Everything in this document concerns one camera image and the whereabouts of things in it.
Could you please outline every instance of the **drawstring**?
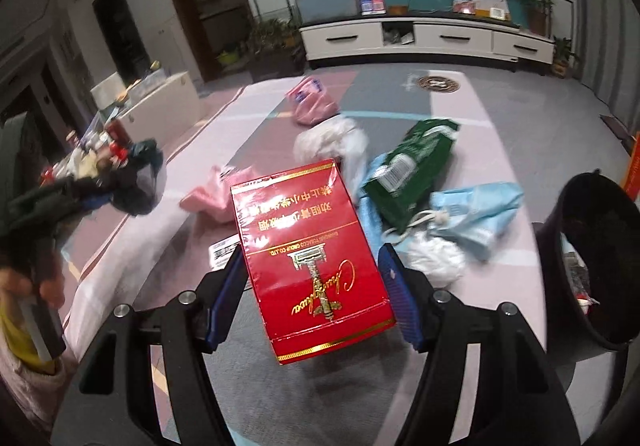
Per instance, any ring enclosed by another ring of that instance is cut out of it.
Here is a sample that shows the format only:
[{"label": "drawstring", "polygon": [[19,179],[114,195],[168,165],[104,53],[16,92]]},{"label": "drawstring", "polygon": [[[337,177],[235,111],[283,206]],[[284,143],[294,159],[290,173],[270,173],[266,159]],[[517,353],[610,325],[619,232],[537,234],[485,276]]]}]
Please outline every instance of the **drawstring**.
[{"label": "drawstring", "polygon": [[389,242],[386,239],[388,236],[390,236],[392,233],[396,231],[396,228],[389,228],[384,233],[382,233],[382,240],[383,242],[388,242],[396,246],[409,236],[409,233],[411,233],[411,228],[414,228],[415,226],[420,226],[425,222],[434,222],[435,224],[441,226],[442,224],[446,224],[447,222],[449,222],[449,214],[447,213],[446,210],[442,210],[442,211],[424,210],[424,211],[417,212],[407,224],[407,227],[404,233],[398,236],[397,242]]}]

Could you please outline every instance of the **metal bolt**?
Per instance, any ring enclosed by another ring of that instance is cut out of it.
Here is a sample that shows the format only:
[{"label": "metal bolt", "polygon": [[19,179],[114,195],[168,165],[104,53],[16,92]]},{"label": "metal bolt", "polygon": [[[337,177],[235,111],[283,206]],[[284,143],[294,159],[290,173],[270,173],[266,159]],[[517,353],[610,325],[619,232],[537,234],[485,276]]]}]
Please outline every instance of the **metal bolt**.
[{"label": "metal bolt", "polygon": [[180,296],[178,296],[178,301],[182,305],[190,305],[196,301],[196,293],[194,293],[193,291],[181,292]]},{"label": "metal bolt", "polygon": [[126,303],[120,304],[118,305],[114,310],[113,310],[113,315],[116,318],[123,318],[125,317],[127,314],[129,314],[129,306]]},{"label": "metal bolt", "polygon": [[433,299],[438,303],[448,303],[451,301],[451,293],[441,289],[433,293]]},{"label": "metal bolt", "polygon": [[501,306],[502,312],[504,312],[507,316],[515,316],[518,313],[518,308],[515,304],[510,301],[506,301]]}]

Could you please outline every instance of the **green plastic bag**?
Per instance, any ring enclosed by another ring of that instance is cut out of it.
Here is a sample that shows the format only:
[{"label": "green plastic bag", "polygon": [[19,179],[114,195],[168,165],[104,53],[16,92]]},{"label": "green plastic bag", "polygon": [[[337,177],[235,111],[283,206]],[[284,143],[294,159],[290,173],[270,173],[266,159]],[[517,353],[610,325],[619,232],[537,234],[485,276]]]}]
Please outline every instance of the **green plastic bag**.
[{"label": "green plastic bag", "polygon": [[431,193],[460,129],[450,119],[419,121],[364,185],[380,214],[404,232],[417,203]]}]

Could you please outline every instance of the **potted plant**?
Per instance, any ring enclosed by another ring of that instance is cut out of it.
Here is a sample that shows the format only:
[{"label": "potted plant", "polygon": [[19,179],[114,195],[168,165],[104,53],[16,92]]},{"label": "potted plant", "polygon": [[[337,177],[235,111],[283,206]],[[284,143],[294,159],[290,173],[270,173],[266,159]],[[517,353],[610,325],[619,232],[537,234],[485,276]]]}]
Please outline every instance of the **potted plant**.
[{"label": "potted plant", "polygon": [[574,61],[580,61],[578,55],[572,52],[573,41],[570,38],[558,38],[554,36],[555,49],[554,49],[554,64],[551,70],[558,78],[565,78],[570,68],[571,58]]},{"label": "potted plant", "polygon": [[302,37],[295,20],[257,22],[248,39],[249,72],[254,82],[300,76],[305,67]]},{"label": "potted plant", "polygon": [[552,0],[522,0],[527,8],[529,30],[540,36],[547,36],[548,19],[551,18],[553,8]]}]

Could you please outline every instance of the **pink plastic bag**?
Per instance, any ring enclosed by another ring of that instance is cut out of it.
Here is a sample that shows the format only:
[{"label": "pink plastic bag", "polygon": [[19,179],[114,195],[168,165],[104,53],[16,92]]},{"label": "pink plastic bag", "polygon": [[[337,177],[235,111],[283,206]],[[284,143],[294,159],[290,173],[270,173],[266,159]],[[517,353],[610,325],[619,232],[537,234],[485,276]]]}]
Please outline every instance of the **pink plastic bag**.
[{"label": "pink plastic bag", "polygon": [[313,126],[338,113],[334,101],[319,79],[306,77],[287,92],[293,118],[300,124]]},{"label": "pink plastic bag", "polygon": [[207,183],[189,192],[180,201],[180,207],[190,213],[204,212],[220,224],[231,222],[235,217],[231,187],[257,178],[258,174],[251,167],[223,172],[214,166]]}]

